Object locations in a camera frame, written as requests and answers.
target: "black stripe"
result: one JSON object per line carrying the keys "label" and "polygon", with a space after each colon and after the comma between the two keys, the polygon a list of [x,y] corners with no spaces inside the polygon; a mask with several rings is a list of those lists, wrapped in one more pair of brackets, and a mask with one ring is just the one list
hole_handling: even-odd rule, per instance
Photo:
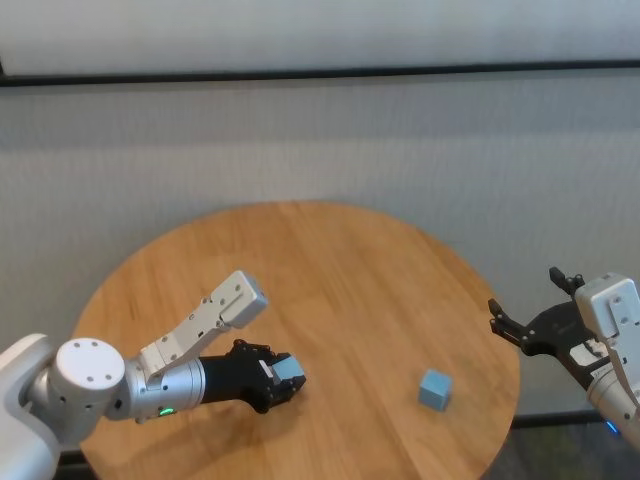
{"label": "black stripe", "polygon": [[588,60],[533,63],[492,63],[434,67],[378,67],[286,71],[246,71],[212,73],[158,73],[127,75],[6,75],[0,74],[0,87],[43,85],[92,85],[122,83],[218,82],[238,80],[291,80],[312,78],[383,77],[403,75],[442,75],[455,73],[521,72],[639,68],[640,60]]}
{"label": "black stripe", "polygon": [[62,452],[58,465],[78,465],[87,463],[87,459],[80,450]]}
{"label": "black stripe", "polygon": [[512,429],[576,425],[582,423],[602,423],[603,419],[595,410],[565,413],[543,413],[536,415],[516,415],[511,422]]}

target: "round table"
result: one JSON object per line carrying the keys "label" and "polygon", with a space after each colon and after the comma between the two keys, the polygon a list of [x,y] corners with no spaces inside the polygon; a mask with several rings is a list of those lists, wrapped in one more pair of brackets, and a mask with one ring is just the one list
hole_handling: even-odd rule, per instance
{"label": "round table", "polygon": [[[81,448],[101,479],[478,478],[509,430],[515,349],[491,334],[487,284],[451,249],[387,215],[272,203],[177,228],[124,262],[74,332],[125,357],[173,329],[232,271],[270,304],[235,338],[291,352],[307,383],[258,415],[202,405],[138,425],[103,419]],[[446,411],[418,403],[424,373],[453,378]]]}

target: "blue cube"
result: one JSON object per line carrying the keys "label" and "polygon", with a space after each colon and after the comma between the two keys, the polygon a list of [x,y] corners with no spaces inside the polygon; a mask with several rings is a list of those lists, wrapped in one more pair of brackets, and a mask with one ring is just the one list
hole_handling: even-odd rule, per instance
{"label": "blue cube", "polygon": [[422,382],[420,382],[418,401],[427,407],[442,412],[449,401],[452,383],[453,381],[448,375],[437,370],[429,370],[422,377]]}
{"label": "blue cube", "polygon": [[304,370],[294,356],[280,360],[278,363],[271,365],[274,373],[280,380],[288,380],[293,377],[304,376]]}

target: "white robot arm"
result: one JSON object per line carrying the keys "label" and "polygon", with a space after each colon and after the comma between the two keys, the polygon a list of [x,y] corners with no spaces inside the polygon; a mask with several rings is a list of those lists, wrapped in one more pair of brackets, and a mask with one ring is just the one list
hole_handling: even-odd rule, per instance
{"label": "white robot arm", "polygon": [[523,326],[491,299],[491,330],[526,355],[555,356],[603,418],[640,451],[640,298],[633,280],[607,273],[585,284],[556,267],[549,276],[570,302]]}
{"label": "white robot arm", "polygon": [[256,282],[236,271],[127,361],[93,338],[57,350],[40,334],[18,341],[0,354],[0,478],[50,479],[61,445],[87,438],[102,416],[143,423],[232,399],[266,413],[290,400],[306,379],[277,377],[271,366],[287,353],[236,340],[226,355],[199,358],[218,335],[248,325],[266,305]]}

